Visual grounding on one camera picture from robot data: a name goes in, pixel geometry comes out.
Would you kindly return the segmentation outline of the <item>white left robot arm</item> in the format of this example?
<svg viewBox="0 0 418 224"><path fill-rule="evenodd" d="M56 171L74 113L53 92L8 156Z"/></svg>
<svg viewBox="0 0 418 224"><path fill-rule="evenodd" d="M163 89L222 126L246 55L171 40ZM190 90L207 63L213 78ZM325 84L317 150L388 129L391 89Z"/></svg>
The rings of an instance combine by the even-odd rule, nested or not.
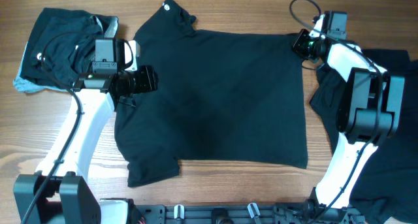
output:
<svg viewBox="0 0 418 224"><path fill-rule="evenodd" d="M157 89L149 66L135 71L85 72L70 89L72 103L54 145L13 193L22 223L138 223L132 199L96 199L87 178L101 132L120 99Z"/></svg>

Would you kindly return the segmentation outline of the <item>black polo shirt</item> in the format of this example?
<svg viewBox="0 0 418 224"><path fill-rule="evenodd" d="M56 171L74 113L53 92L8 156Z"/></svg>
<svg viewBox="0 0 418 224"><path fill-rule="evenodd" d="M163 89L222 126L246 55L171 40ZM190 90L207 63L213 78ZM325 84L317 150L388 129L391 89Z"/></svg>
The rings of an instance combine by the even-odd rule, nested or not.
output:
<svg viewBox="0 0 418 224"><path fill-rule="evenodd" d="M302 59L293 34L196 30L174 0L135 34L155 91L118 105L117 147L127 184L179 175L179 160L255 161L306 168Z"/></svg>

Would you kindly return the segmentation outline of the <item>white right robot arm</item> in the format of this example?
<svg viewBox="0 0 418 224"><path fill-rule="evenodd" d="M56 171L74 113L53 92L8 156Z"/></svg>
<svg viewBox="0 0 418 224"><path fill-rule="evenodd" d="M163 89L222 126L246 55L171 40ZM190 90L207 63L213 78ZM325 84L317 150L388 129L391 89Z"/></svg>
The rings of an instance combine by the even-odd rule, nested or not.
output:
<svg viewBox="0 0 418 224"><path fill-rule="evenodd" d="M398 129L404 78L388 75L355 45L315 29L301 29L292 50L310 61L322 59L346 83L336 112L336 150L300 213L306 223L339 223L367 160Z"/></svg>

